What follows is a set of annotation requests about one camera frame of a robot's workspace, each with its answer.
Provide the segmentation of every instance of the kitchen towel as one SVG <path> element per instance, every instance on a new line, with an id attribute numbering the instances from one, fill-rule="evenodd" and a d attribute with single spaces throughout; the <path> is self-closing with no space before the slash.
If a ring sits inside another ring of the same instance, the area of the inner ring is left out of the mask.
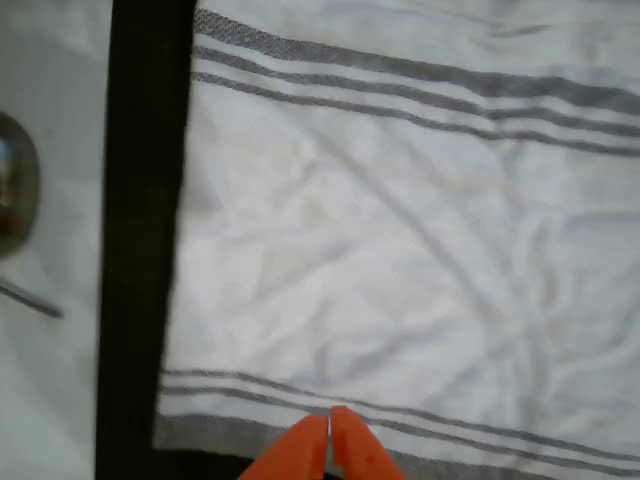
<path id="1" fill-rule="evenodd" d="M 640 478 L 640 4 L 200 0 L 155 445 L 348 405 L 409 478 Z"/>

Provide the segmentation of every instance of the orange object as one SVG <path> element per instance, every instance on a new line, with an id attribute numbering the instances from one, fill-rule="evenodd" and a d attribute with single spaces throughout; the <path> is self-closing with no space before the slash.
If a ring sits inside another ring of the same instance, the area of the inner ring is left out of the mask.
<path id="1" fill-rule="evenodd" d="M 331 409 L 334 461 L 345 480 L 405 480 L 389 453 L 348 407 Z M 321 480 L 324 477 L 329 418 L 310 415 L 291 427 L 239 480 Z"/>

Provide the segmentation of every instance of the orange plastic tip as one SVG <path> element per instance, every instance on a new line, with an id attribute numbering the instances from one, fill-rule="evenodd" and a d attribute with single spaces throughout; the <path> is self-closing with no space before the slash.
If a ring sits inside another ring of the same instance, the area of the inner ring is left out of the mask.
<path id="1" fill-rule="evenodd" d="M 310 415 L 285 432 L 238 480 L 322 480 L 329 418 Z"/>
<path id="2" fill-rule="evenodd" d="M 367 424 L 347 407 L 331 409 L 334 462 L 345 480 L 405 480 Z"/>

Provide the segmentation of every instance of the white surface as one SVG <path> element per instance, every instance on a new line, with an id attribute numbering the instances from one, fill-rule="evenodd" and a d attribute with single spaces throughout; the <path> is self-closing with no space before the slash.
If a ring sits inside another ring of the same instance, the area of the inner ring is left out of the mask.
<path id="1" fill-rule="evenodd" d="M 348 403 L 416 463 L 640 476 L 640 29 L 434 3 L 200 1 L 157 445 Z"/>
<path id="2" fill-rule="evenodd" d="M 53 301 L 0 296 L 0 478 L 93 475 L 101 176 L 110 0 L 0 1 L 0 110 L 31 135 L 41 205 L 0 275 Z"/>

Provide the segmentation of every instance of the fabric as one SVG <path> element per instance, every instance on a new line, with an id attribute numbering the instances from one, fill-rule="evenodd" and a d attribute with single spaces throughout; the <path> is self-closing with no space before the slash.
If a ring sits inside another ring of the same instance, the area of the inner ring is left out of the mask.
<path id="1" fill-rule="evenodd" d="M 409 478 L 640 477 L 640 4 L 194 22 L 156 446 L 344 404 Z"/>

